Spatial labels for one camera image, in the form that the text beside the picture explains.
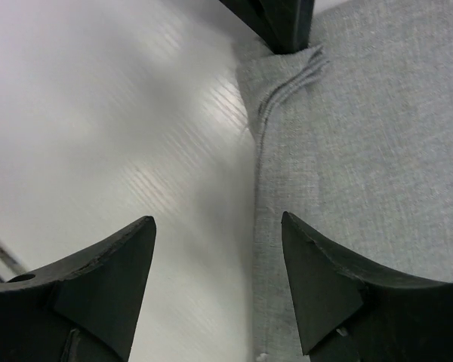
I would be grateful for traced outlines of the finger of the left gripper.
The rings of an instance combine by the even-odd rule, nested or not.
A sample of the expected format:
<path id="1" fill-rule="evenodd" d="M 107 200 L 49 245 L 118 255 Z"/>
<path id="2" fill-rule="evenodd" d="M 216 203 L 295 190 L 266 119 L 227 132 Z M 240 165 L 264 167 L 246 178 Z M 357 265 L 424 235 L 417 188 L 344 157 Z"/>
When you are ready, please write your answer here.
<path id="1" fill-rule="evenodd" d="M 246 26 L 253 30 L 274 53 L 282 53 L 282 46 L 267 20 L 267 13 L 258 0 L 220 0 Z"/>
<path id="2" fill-rule="evenodd" d="M 314 0 L 261 1 L 282 53 L 293 54 L 309 47 Z"/>

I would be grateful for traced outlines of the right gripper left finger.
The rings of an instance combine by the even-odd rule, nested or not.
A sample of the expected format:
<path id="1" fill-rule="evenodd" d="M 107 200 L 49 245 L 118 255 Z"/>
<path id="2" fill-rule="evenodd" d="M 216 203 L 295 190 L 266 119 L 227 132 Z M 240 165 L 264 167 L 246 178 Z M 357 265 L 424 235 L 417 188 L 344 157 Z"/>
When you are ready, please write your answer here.
<path id="1" fill-rule="evenodd" d="M 155 239 L 144 216 L 0 283 L 0 361 L 127 361 Z"/>

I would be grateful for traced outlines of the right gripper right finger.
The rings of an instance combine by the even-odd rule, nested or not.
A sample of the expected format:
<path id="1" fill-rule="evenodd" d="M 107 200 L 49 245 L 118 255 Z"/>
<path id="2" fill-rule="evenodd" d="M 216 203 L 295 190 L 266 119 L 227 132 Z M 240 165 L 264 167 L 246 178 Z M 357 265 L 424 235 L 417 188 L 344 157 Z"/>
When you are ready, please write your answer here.
<path id="1" fill-rule="evenodd" d="M 293 213 L 282 247 L 312 361 L 453 361 L 453 282 L 416 277 L 326 238 Z"/>

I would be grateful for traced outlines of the grey cloth napkin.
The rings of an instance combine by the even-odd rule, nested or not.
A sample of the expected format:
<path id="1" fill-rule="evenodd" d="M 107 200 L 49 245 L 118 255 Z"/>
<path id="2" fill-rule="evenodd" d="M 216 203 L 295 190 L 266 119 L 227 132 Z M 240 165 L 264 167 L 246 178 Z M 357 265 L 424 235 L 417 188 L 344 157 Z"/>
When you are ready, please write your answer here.
<path id="1" fill-rule="evenodd" d="M 303 354 L 282 247 L 293 213 L 388 268 L 453 282 L 453 1 L 349 1 L 307 49 L 238 47 L 256 142 L 257 361 Z"/>

